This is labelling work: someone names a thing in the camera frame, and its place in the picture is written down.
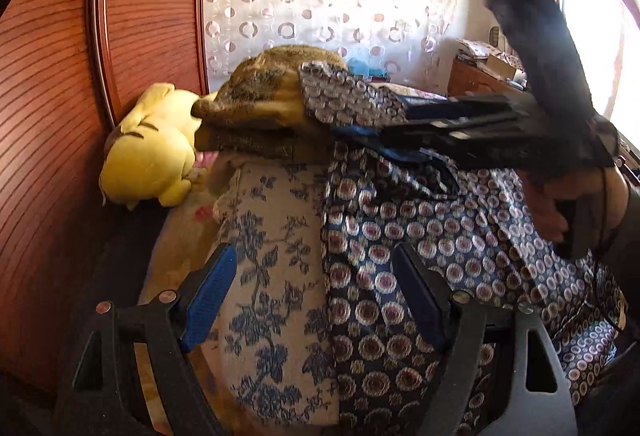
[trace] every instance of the blue floral pattern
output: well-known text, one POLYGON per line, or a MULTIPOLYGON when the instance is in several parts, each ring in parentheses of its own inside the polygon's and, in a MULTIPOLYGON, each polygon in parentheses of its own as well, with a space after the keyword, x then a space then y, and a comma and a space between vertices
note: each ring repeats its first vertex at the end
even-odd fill
POLYGON ((236 401, 262 422, 338 418, 319 242, 324 181, 317 167, 246 164, 218 204, 220 240, 238 254, 217 322, 223 367, 236 401))

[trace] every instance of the cardboard box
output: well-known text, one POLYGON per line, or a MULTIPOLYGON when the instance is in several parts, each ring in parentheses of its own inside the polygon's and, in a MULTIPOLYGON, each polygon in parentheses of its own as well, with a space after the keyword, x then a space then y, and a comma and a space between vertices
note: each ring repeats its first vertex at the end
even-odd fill
POLYGON ((513 80, 513 77, 516 76, 517 69, 515 67, 511 67, 510 64, 492 54, 486 60, 486 67, 505 80, 507 78, 513 80))

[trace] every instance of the wood grain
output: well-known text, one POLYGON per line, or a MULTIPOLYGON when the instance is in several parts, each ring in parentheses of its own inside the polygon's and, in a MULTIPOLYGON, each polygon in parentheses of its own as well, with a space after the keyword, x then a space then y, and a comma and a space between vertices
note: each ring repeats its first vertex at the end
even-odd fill
POLYGON ((12 0, 0 18, 0 368, 53 392, 73 302, 110 231, 108 132, 84 0, 12 0))
POLYGON ((122 115, 122 103, 113 75, 105 7, 106 0, 86 0, 86 22, 95 81, 104 101, 109 125, 114 129, 118 122, 116 116, 122 115))
POLYGON ((155 82, 206 94, 196 6, 196 0, 98 0, 104 92, 116 122, 155 82))
POLYGON ((477 67, 453 59, 447 96, 465 96, 467 93, 518 92, 516 88, 486 74, 477 67))

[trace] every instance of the yellow plush toy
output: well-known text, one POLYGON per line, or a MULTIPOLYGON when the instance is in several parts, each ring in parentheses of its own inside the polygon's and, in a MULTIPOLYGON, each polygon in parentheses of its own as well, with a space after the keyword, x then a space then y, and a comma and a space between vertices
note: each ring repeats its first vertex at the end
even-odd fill
POLYGON ((156 197, 164 207, 179 205, 191 188, 184 179, 193 167, 194 134, 202 120, 191 116, 198 95, 156 83, 140 97, 108 142, 100 189, 132 210, 156 197))

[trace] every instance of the window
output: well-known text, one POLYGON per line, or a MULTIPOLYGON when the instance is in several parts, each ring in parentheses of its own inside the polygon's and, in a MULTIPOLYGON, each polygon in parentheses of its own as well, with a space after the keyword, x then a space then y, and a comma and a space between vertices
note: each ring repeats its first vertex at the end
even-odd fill
POLYGON ((640 30, 622 0, 557 0, 597 112, 640 148, 640 30))

